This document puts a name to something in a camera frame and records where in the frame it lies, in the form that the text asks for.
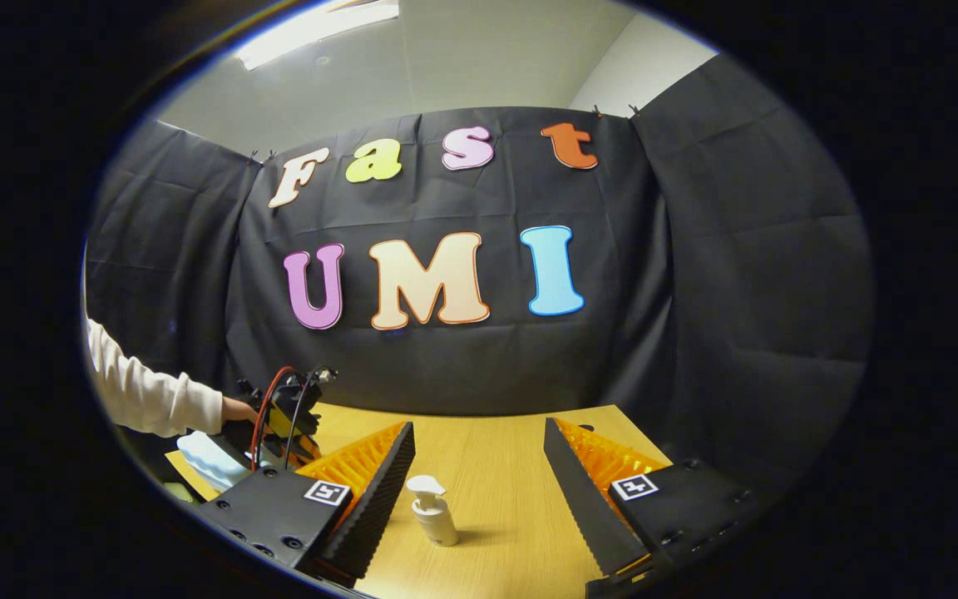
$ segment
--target white ceiling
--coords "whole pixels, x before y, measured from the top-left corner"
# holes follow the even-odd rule
[[[252,72],[227,56],[155,114],[263,159],[407,114],[568,107],[634,15],[596,0],[400,0],[391,22],[304,46]]]

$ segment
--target pink letter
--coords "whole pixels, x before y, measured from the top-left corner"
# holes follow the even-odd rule
[[[283,259],[286,281],[290,292],[290,307],[298,322],[309,329],[331,329],[343,315],[342,278],[338,276],[338,259],[346,253],[341,243],[325,245],[316,250],[316,259],[323,265],[323,288],[328,300],[323,308],[316,310],[309,303],[309,290],[305,288],[305,266],[309,265],[308,251],[288,255]]]
[[[442,164],[450,171],[483,166],[494,158],[494,148],[479,140],[489,139],[490,132],[482,126],[450,131],[442,138],[442,149],[446,151],[442,155]]]

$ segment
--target black cable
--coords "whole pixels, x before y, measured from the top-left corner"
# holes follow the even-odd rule
[[[261,446],[265,443],[265,426],[269,425],[271,417],[273,417],[273,410],[266,409],[265,416],[259,422],[261,432],[258,433],[258,447],[254,449],[254,461],[258,463],[258,468],[261,468]]]
[[[301,392],[298,394],[297,405],[294,406],[294,417],[290,419],[290,430],[286,433],[286,450],[283,451],[283,470],[286,470],[288,466],[288,459],[290,458],[290,444],[294,442],[294,425],[298,422],[298,413],[301,410],[301,402],[305,401],[305,390],[309,389],[309,380],[313,379],[313,376],[320,370],[327,368],[326,365],[322,367],[314,368],[312,371],[309,371],[309,376],[305,378],[305,384],[301,387]]]

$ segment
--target red cable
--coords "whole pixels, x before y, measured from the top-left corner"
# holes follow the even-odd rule
[[[269,406],[269,399],[273,397],[273,389],[276,388],[276,384],[286,371],[293,371],[295,373],[298,372],[294,370],[294,368],[289,367],[289,365],[285,365],[285,367],[281,368],[280,371],[276,373],[276,376],[274,376],[273,383],[269,385],[269,390],[265,391],[265,399],[261,402],[261,409],[258,412],[258,422],[254,424],[254,438],[250,440],[251,473],[256,473],[256,471],[258,471],[258,438],[261,437],[261,424],[265,420],[265,410]]]

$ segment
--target pump dispenser head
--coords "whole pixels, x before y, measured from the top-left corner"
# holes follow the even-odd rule
[[[442,488],[442,485],[438,484],[434,477],[429,477],[426,474],[409,478],[409,482],[406,482],[406,488],[416,494],[416,501],[419,502],[421,509],[433,509],[436,506],[434,498],[446,492],[446,489]]]

